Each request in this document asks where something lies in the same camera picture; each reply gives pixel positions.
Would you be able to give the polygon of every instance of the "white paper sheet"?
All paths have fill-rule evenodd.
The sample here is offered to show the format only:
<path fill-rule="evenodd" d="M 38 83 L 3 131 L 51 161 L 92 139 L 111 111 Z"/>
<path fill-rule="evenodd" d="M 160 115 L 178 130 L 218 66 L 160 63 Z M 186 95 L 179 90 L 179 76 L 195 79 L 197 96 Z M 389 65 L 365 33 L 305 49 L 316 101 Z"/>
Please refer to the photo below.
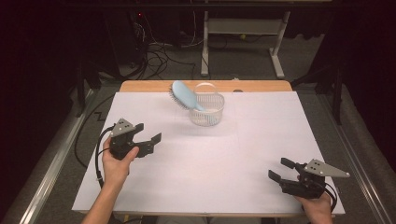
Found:
<path fill-rule="evenodd" d="M 154 153 L 135 159 L 115 211 L 142 214 L 273 216 L 301 214 L 301 205 L 268 177 L 273 170 L 296 180 L 280 164 L 323 161 L 296 92 L 223 92 L 220 124 L 200 127 L 167 92 L 119 92 L 104 129 L 120 118 L 145 124 L 136 142 L 157 133 Z M 88 211 L 97 194 L 94 157 L 73 210 Z M 326 177 L 326 182 L 333 182 Z M 344 214 L 339 201 L 334 214 Z"/>

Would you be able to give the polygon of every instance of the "dark background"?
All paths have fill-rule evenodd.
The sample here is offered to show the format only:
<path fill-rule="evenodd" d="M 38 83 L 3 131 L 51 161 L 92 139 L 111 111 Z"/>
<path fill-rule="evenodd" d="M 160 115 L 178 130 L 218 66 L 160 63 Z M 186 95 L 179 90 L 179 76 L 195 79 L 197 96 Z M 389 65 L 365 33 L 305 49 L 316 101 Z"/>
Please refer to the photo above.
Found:
<path fill-rule="evenodd" d="M 74 1 L 95 3 L 96 1 Z M 393 161 L 396 138 L 396 34 L 394 4 L 369 1 L 370 7 L 353 13 L 291 13 L 285 37 L 305 38 L 326 34 L 311 71 L 337 61 L 356 107 L 377 145 L 396 169 Z M 211 17 L 262 18 L 277 12 L 210 12 Z M 179 31 L 192 35 L 189 12 L 150 12 L 144 15 L 152 24 L 154 35 L 179 45 Z M 204 13 L 196 12 L 197 35 L 202 36 Z M 78 66 L 93 88 L 100 88 L 97 72 L 107 71 L 117 77 L 123 58 L 114 49 L 124 44 L 130 57 L 139 59 L 137 42 L 114 41 L 123 31 L 133 37 L 125 21 L 126 14 L 76 12 L 62 8 L 57 1 L 6 1 L 0 13 L 1 116 L 3 154 L 0 219 L 18 195 L 43 151 L 64 118 L 72 102 L 69 93 L 77 84 Z M 119 30 L 111 25 L 123 24 Z M 310 81 L 332 74 L 321 74 Z"/>

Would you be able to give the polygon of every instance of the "clear plastic basket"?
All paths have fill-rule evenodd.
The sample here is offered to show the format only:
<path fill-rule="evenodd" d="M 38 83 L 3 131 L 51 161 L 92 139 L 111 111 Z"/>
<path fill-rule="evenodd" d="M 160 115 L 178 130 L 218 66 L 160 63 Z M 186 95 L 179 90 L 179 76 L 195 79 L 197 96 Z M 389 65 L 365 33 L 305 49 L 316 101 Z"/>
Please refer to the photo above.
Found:
<path fill-rule="evenodd" d="M 197 92 L 199 87 L 210 86 L 213 88 L 213 92 Z M 224 96 L 218 93 L 218 89 L 211 83 L 200 83 L 194 88 L 194 92 L 197 95 L 197 102 L 201 105 L 205 111 L 199 111 L 197 109 L 190 110 L 191 121 L 199 126 L 213 126 L 221 121 L 222 111 L 224 108 Z"/>

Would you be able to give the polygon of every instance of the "gray carpet floor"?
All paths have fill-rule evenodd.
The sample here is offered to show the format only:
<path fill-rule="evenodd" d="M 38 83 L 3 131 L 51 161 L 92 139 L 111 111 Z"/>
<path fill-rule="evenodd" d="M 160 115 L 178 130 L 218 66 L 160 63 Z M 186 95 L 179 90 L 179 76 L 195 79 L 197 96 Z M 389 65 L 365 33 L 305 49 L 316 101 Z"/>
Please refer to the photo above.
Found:
<path fill-rule="evenodd" d="M 301 37 L 285 39 L 282 43 L 279 59 L 282 63 L 286 80 L 292 81 L 306 74 L 320 44 L 321 37 L 304 40 Z M 247 43 L 230 39 L 225 42 L 220 37 L 210 39 L 212 49 L 209 53 L 209 68 L 211 79 L 229 80 L 239 78 L 248 79 L 276 79 L 275 71 L 271 65 L 267 49 L 272 47 L 275 39 L 263 37 L 258 41 Z M 144 77 L 150 79 L 209 79 L 200 76 L 201 51 L 199 47 L 176 49 L 166 47 L 167 57 L 178 63 L 168 60 L 167 67 L 158 76 L 150 77 L 155 72 L 155 64 L 161 64 L 160 59 L 150 61 Z M 129 72 L 129 67 L 123 68 L 124 73 Z M 79 223 L 84 215 L 71 211 L 76 198 L 79 185 L 84 176 L 85 168 L 78 163 L 76 152 L 80 159 L 88 164 L 93 153 L 108 112 L 112 98 L 108 98 L 119 90 L 117 81 L 103 81 L 103 87 L 95 92 L 91 108 L 99 105 L 81 129 L 78 139 L 64 161 L 63 168 L 46 199 L 35 223 Z M 329 112 L 330 95 L 317 95 L 314 92 L 315 84 L 303 84 L 295 90 L 298 92 L 304 112 L 317 139 L 319 148 L 325 161 L 342 170 L 349 171 L 351 178 L 334 178 L 334 183 L 339 191 L 339 197 L 346 209 L 346 214 L 334 218 L 334 223 L 392 223 L 396 216 L 392 211 L 396 209 L 396 176 L 390 169 L 386 159 L 377 148 L 372 136 L 368 133 L 364 122 L 353 105 L 347 88 L 343 88 L 343 102 L 341 107 L 342 125 L 334 124 Z M 32 200 L 37 187 L 41 183 L 50 163 L 55 157 L 58 148 L 62 145 L 64 137 L 71 132 L 70 123 L 75 119 L 77 109 L 74 108 L 62 129 L 57 133 L 51 145 L 44 153 L 42 159 L 19 197 L 9 209 L 3 223 L 19 223 L 27 206 Z M 354 164 L 363 167 L 354 172 Z M 367 195 L 364 184 L 361 183 L 361 172 L 369 176 L 369 183 L 375 189 L 376 195 Z M 370 197 L 380 200 L 389 217 L 379 217 L 376 206 L 370 203 Z M 300 224 L 307 223 L 305 217 L 281 218 L 280 223 Z"/>

